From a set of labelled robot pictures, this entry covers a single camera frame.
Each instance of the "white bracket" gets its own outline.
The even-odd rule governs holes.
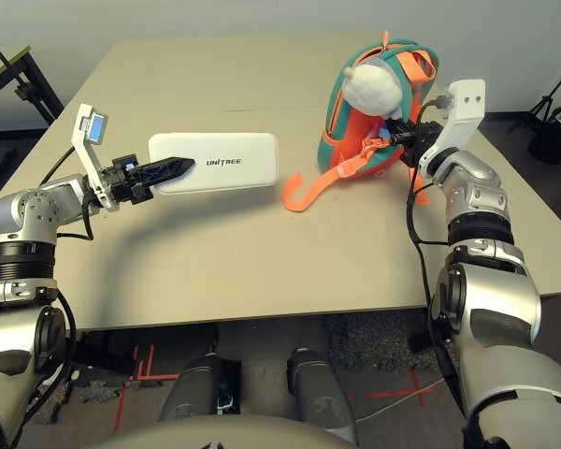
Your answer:
[[[106,120],[107,117],[98,114],[92,106],[81,104],[75,120],[71,143],[87,172],[90,187],[92,187],[100,203],[104,209],[114,211],[118,210],[119,204],[111,195],[109,186],[100,177],[102,167],[92,147],[92,143],[96,145],[102,143]]]
[[[484,118],[486,85],[484,80],[452,82],[447,96],[449,118],[437,140],[420,159],[420,174],[432,178],[428,165],[443,150],[455,147],[463,150]]]

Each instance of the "white plush toy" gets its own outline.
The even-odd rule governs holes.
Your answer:
[[[401,118],[403,93],[393,69],[380,59],[343,71],[343,96],[352,108],[373,117]]]

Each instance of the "white wall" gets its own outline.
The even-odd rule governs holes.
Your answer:
[[[0,45],[30,44],[64,102],[121,39],[385,28],[439,53],[440,84],[484,78],[488,110],[529,109],[561,72],[561,0],[0,0]],[[0,93],[0,129],[41,126]]]

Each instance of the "backpack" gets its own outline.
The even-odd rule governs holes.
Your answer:
[[[326,126],[318,147],[318,166],[323,175],[303,199],[291,199],[303,182],[296,173],[285,185],[282,201],[288,210],[303,211],[330,184],[382,173],[401,156],[402,150],[391,145],[388,137],[377,137],[384,118],[365,115],[343,99],[344,69],[372,58],[388,64],[398,78],[403,93],[403,120],[415,122],[439,67],[438,56],[428,47],[409,39],[391,39],[384,32],[382,42],[364,47],[341,68],[326,113]]]

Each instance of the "table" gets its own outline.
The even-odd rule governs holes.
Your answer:
[[[37,143],[2,194],[35,186],[70,146],[80,103],[108,115],[104,165],[161,132],[270,132],[276,187],[155,195],[93,217],[95,240],[60,239],[55,277],[82,329],[153,326],[424,305],[405,227],[408,171],[339,182],[304,213],[281,204],[296,171],[319,175],[326,102],[344,61],[380,34],[301,34],[137,40],[116,44]],[[427,119],[437,119],[430,111]],[[561,222],[480,134],[468,147],[496,169],[512,228],[539,292],[561,292]],[[71,157],[57,172],[80,172]],[[414,212],[420,236],[445,239],[444,199]],[[82,232],[80,223],[66,231]],[[425,250],[429,279],[444,248]]]
[[[29,80],[34,88],[34,94],[39,100],[44,102],[50,114],[47,114],[41,109],[38,109],[38,111],[48,124],[52,123],[53,118],[58,117],[58,115],[63,111],[64,106],[56,93],[52,90],[50,84],[46,80],[46,77],[44,77],[44,74],[37,66],[36,61],[31,55],[31,47],[28,45],[19,47],[2,47],[0,48],[0,51],[8,59],[8,62],[12,65],[16,74],[20,75],[22,73]],[[15,73],[13,73],[12,70],[8,70],[7,67],[2,64],[2,61],[0,61],[0,91],[14,79]]]

